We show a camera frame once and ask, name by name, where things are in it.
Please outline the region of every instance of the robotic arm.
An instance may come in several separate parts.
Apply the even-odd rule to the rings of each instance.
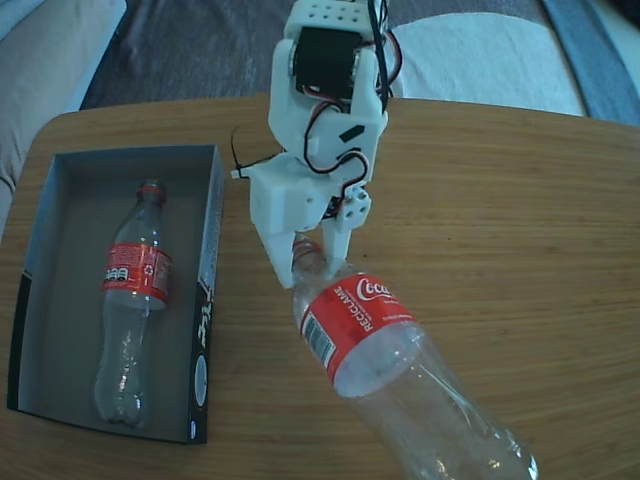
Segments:
[[[341,262],[371,208],[364,186],[387,125],[386,7],[298,0],[276,46],[269,127],[284,153],[234,178],[250,179],[251,220],[285,288],[296,232],[322,224],[327,257]]]

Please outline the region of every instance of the plastic bottle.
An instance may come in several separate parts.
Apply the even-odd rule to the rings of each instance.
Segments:
[[[533,480],[535,458],[463,392],[428,334],[377,278],[294,244],[294,318],[335,391],[407,477]]]
[[[146,420],[143,343],[148,322],[166,308],[171,269],[161,228],[166,189],[147,180],[137,196],[107,257],[104,347],[94,389],[102,419],[132,427]]]

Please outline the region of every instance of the barcode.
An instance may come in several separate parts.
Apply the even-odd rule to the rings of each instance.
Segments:
[[[336,345],[331,341],[327,332],[311,312],[307,315],[307,319],[302,326],[302,336],[316,357],[318,357],[320,363],[324,365],[324,368],[327,368],[333,353],[336,351]]]

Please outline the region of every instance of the gray fabric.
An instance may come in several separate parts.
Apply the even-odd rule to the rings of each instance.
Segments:
[[[638,0],[611,0],[611,3],[630,22],[640,28],[640,2]]]
[[[0,41],[44,0],[0,0]]]
[[[640,125],[640,98],[590,4],[543,0],[569,57],[591,117]]]
[[[83,108],[269,91],[294,0],[128,0]],[[538,0],[392,0],[392,26],[455,12],[544,23]]]

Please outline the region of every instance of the red bottle label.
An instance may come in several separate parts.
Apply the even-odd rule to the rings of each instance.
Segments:
[[[130,290],[167,303],[171,257],[140,243],[114,243],[109,250],[104,290]]]
[[[302,319],[301,333],[333,382],[356,345],[400,322],[415,322],[415,318],[380,280],[359,273],[318,295]]]

